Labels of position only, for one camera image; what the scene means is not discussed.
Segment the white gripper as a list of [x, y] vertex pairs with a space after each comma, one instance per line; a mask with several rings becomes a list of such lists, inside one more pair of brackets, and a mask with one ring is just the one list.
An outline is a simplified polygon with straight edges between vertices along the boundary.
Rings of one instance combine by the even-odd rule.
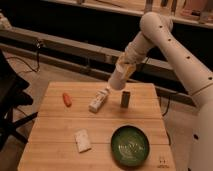
[[129, 77], [135, 72], [136, 64], [129, 61], [126, 55], [122, 53], [116, 62], [116, 69], [121, 74], [122, 80], [128, 80]]

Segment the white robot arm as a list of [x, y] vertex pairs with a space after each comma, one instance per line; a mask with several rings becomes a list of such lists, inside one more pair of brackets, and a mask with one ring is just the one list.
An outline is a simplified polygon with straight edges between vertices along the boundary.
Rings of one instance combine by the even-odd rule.
[[119, 57], [116, 71], [124, 85], [143, 56], [154, 46], [160, 49], [198, 108], [188, 171], [213, 171], [213, 72], [174, 38], [172, 27], [171, 18], [145, 13], [141, 31]]

